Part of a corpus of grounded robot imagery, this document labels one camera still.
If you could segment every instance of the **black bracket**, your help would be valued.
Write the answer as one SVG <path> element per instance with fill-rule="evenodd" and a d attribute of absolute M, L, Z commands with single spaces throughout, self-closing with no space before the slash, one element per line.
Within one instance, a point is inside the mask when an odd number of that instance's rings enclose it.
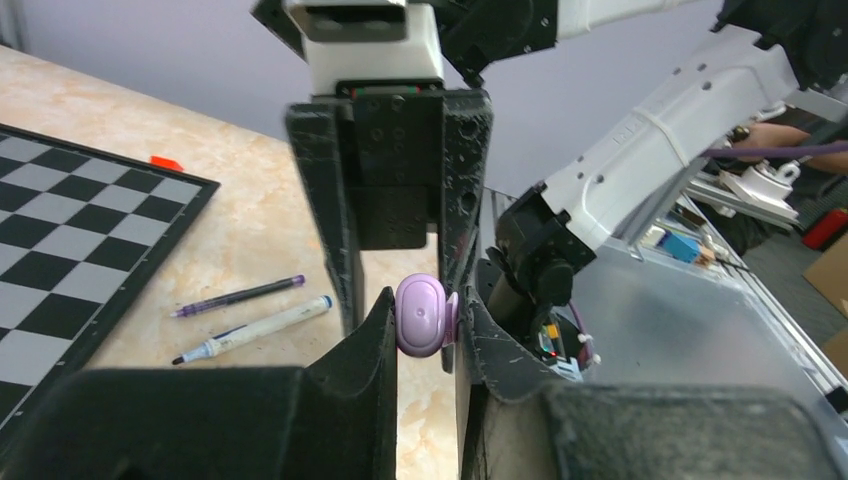
<path fill-rule="evenodd" d="M 347 87 L 350 97 L 293 105 L 286 115 L 345 335 L 365 308 L 360 251 L 421 248 L 435 232 L 449 294 L 476 260 L 488 95 L 415 82 L 388 88 Z"/>
<path fill-rule="evenodd" d="M 783 47 L 801 89 L 829 89 L 848 71 L 843 0 L 725 0 L 713 31 L 725 25 L 759 32 L 762 49 Z"/>

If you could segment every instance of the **blue component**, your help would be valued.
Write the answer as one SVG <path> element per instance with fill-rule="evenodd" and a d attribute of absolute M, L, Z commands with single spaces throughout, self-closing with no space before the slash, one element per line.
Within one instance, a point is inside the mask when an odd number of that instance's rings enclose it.
<path fill-rule="evenodd" d="M 697 240 L 674 232 L 669 232 L 660 244 L 666 252 L 681 262 L 694 263 L 701 255 Z"/>

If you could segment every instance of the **floor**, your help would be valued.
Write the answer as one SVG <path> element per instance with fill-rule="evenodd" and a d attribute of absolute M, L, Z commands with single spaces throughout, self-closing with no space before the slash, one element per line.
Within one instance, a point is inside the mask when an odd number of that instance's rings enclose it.
<path fill-rule="evenodd" d="M 748 252 L 744 260 L 807 335 L 822 346 L 848 327 L 848 319 L 802 275 L 820 255 L 805 247 L 796 234 L 775 235 Z"/>

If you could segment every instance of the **hand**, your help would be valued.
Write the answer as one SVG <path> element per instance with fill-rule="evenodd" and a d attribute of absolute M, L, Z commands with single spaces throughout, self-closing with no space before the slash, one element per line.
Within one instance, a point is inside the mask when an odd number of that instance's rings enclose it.
<path fill-rule="evenodd" d="M 795 127 L 773 123 L 755 123 L 748 127 L 748 138 L 733 144 L 733 148 L 778 148 L 798 146 L 808 134 Z M 762 157 L 740 157 L 747 163 L 759 163 Z"/>

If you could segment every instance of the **white marker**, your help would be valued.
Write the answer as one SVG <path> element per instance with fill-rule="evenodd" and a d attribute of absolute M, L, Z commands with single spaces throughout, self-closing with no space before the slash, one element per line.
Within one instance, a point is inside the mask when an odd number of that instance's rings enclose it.
<path fill-rule="evenodd" d="M 284 312 L 271 315 L 256 322 L 236 327 L 224 333 L 215 335 L 203 342 L 203 345 L 186 352 L 175 358 L 171 365 L 192 362 L 203 358 L 216 357 L 224 352 L 240 347 L 245 343 L 252 342 L 257 338 L 278 332 L 286 327 L 309 320 L 310 318 L 326 313 L 333 306 L 333 300 L 324 295 Z"/>

